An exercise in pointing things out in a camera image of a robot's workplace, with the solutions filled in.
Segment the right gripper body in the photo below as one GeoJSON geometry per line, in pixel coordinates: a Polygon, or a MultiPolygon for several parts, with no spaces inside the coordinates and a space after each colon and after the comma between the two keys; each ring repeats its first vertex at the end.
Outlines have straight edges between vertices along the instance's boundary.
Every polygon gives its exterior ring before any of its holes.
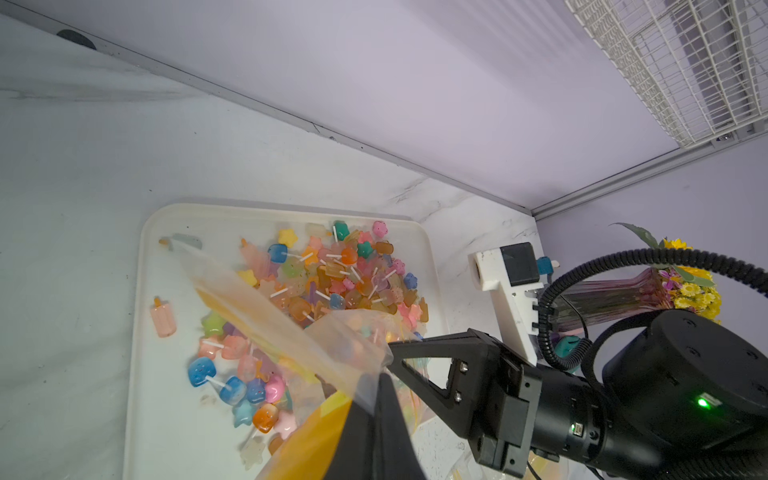
{"type": "Polygon", "coordinates": [[[643,435],[581,377],[499,353],[467,365],[467,440],[482,466],[520,478],[528,456],[626,479],[764,479],[765,451],[690,454],[643,435]]]}

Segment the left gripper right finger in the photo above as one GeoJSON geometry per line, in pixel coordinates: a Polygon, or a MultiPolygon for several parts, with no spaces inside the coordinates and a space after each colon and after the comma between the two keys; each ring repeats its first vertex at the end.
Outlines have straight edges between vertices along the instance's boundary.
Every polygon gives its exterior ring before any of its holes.
{"type": "Polygon", "coordinates": [[[372,478],[425,479],[391,377],[382,373],[373,420],[372,478]]]}

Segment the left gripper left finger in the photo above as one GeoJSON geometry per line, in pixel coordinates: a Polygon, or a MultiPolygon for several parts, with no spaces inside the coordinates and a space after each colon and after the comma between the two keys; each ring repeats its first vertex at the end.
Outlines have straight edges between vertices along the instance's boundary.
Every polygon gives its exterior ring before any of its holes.
{"type": "Polygon", "coordinates": [[[374,478],[375,417],[352,402],[325,480],[374,478]]]}

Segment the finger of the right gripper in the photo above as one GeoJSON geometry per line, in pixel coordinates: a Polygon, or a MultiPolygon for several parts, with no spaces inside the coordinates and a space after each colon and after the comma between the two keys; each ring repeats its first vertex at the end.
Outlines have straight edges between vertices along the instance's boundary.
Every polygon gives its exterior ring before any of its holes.
{"type": "Polygon", "coordinates": [[[501,359],[510,352],[500,340],[475,329],[389,344],[389,371],[409,387],[458,437],[469,440],[485,408],[487,389],[496,378],[501,359]],[[447,359],[450,368],[443,386],[410,365],[416,359],[447,359]]]}

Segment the large ziploc bag of candies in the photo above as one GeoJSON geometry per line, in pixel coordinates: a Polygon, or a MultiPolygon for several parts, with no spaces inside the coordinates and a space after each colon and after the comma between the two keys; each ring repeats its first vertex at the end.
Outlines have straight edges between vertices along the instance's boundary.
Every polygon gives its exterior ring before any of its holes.
{"type": "Polygon", "coordinates": [[[239,363],[238,386],[263,383],[243,463],[259,465],[263,479],[316,477],[330,461],[342,415],[353,406],[372,411],[391,343],[418,338],[425,301],[410,302],[396,287],[371,294],[366,274],[322,282],[314,249],[274,267],[246,242],[246,266],[234,271],[178,237],[168,245],[209,308],[207,339],[239,363]]]}

